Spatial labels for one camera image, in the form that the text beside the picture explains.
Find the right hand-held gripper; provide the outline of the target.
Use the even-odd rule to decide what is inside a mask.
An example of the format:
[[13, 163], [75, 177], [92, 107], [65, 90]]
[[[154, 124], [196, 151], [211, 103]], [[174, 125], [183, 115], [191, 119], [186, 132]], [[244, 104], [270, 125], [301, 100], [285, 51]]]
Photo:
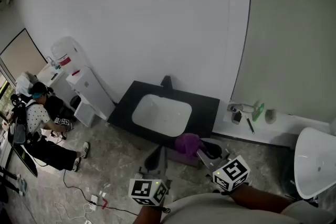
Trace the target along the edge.
[[[222, 158], [222, 148], [214, 142], [201, 139], [202, 146], [196, 154], [208, 170], [214, 169], [213, 159]], [[233, 191], [248, 178], [250, 168], [238, 155], [220, 168], [211, 172], [212, 182], [224, 191]]]

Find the purple cloth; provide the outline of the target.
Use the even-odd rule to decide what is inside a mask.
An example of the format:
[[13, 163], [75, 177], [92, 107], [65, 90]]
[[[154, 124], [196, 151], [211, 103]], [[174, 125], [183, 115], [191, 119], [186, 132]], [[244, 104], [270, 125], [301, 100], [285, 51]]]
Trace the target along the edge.
[[175, 150], [186, 157], [196, 157], [197, 151], [204, 148], [204, 144], [197, 134], [184, 133], [175, 140]]

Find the black faucet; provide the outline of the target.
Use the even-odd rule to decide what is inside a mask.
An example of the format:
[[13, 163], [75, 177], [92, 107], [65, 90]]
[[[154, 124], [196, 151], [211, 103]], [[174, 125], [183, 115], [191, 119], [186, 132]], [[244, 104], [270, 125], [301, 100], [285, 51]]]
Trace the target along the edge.
[[172, 85], [172, 80], [171, 76], [164, 76], [160, 86], [162, 87], [164, 92], [173, 92], [173, 85]]

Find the person's right forearm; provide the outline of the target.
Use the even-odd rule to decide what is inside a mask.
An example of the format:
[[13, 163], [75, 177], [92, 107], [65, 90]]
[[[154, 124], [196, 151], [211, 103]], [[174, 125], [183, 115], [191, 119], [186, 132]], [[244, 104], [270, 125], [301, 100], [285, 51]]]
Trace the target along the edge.
[[281, 213], [292, 201], [266, 191], [258, 190], [246, 184], [241, 184], [229, 193], [233, 201], [251, 210], [263, 210]]

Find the small dark box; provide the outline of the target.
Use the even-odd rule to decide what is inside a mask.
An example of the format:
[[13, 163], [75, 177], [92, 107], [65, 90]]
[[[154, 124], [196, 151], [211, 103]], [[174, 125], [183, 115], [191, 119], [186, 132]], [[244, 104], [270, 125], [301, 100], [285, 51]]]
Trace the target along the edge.
[[236, 111], [232, 113], [232, 118], [231, 118], [232, 123], [239, 125], [241, 122], [241, 119], [242, 119], [242, 114], [240, 111]]

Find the white sink basin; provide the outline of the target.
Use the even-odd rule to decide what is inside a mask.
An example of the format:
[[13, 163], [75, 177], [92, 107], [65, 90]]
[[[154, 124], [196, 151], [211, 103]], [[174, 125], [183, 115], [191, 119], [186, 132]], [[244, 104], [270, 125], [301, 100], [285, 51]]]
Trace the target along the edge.
[[136, 106], [132, 121], [148, 130], [177, 137], [184, 133], [191, 113], [188, 103], [147, 94]]

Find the person's beige shirt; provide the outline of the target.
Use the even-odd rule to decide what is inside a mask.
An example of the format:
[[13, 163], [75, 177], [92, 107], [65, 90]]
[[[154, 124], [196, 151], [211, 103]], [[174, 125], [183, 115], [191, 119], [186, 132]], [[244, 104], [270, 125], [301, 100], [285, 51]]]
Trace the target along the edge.
[[297, 201], [280, 213], [252, 210], [220, 194], [185, 197], [169, 205], [161, 224], [333, 224], [336, 216], [305, 201]]

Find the black vanity counter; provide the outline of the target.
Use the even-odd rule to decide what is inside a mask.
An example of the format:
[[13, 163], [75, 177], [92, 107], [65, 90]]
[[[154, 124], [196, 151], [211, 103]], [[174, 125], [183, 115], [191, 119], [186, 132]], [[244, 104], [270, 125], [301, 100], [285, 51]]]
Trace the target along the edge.
[[132, 114], [135, 108], [140, 100], [147, 94], [188, 103], [192, 107], [192, 113], [184, 133], [197, 134], [199, 137], [209, 137], [211, 135], [217, 116], [219, 99], [175, 89], [173, 92], [164, 92], [161, 86], [140, 81], [132, 82], [113, 110], [108, 122], [114, 127], [142, 137], [148, 141], [173, 148], [177, 137], [169, 137], [148, 130], [132, 121]]

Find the green bottle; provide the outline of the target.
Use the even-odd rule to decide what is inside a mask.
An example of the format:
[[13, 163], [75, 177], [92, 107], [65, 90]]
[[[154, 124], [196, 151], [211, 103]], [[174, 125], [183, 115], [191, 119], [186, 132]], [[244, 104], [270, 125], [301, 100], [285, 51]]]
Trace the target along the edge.
[[252, 120], [256, 122], [260, 115], [262, 114], [263, 110], [265, 108], [265, 104], [259, 104], [258, 102], [255, 103], [254, 105], [254, 111], [252, 113]]

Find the white ledge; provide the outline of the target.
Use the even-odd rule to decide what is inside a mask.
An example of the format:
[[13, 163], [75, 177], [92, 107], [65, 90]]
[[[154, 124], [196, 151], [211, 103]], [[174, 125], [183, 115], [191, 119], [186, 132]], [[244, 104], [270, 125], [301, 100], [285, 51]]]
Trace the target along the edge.
[[[256, 122], [252, 120], [252, 113], [242, 113], [241, 122], [237, 125], [232, 123], [232, 112], [227, 111], [227, 109], [224, 108], [224, 103], [222, 103], [218, 109], [213, 132], [239, 140], [292, 148], [295, 146], [301, 131], [307, 127], [328, 134], [331, 133], [329, 123], [283, 114], [278, 111], [275, 123], [267, 124], [265, 122], [265, 112], [266, 110], [263, 110]], [[255, 134], [252, 134], [245, 116], [250, 119]]]

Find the white water dispenser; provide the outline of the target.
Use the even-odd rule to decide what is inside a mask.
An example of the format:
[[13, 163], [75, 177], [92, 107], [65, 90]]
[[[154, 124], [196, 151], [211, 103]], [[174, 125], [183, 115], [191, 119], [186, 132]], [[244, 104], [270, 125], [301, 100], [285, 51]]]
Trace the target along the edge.
[[115, 105], [90, 68], [83, 67], [66, 78], [81, 101], [75, 110], [75, 117], [86, 127], [91, 127], [95, 116], [107, 120]]

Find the black office chair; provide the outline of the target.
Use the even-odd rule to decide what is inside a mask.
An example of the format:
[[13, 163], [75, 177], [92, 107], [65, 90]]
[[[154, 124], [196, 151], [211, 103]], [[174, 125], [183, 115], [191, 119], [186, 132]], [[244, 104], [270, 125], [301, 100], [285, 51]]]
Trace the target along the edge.
[[72, 123], [76, 122], [74, 112], [72, 109], [68, 108], [63, 100], [60, 98], [48, 95], [45, 102], [44, 108], [47, 110], [50, 118], [54, 121], [55, 118], [68, 119]]

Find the white desk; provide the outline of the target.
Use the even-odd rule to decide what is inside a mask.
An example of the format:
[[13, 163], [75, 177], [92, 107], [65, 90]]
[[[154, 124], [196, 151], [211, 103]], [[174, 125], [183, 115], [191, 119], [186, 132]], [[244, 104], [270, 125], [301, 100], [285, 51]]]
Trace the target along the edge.
[[67, 74], [50, 56], [46, 59], [47, 64], [38, 73], [37, 79], [51, 88], [54, 95], [69, 103], [73, 97], [73, 90], [66, 80]]

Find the black-framed panel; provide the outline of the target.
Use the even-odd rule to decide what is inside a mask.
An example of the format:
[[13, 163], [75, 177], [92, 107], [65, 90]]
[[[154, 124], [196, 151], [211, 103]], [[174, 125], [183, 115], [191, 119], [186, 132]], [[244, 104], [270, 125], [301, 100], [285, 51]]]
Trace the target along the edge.
[[26, 29], [1, 50], [0, 59], [14, 81], [26, 71], [38, 74], [47, 64]]

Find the black long-handled tool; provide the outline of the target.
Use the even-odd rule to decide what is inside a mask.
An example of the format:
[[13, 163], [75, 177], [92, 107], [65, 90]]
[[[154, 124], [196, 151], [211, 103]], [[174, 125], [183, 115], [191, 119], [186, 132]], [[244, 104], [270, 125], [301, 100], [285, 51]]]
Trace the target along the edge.
[[246, 118], [246, 121], [248, 123], [248, 126], [249, 126], [252, 134], [255, 134], [255, 130], [254, 130], [253, 126], [252, 126], [252, 123], [251, 123], [250, 119], [247, 116], [245, 116], [245, 118]]

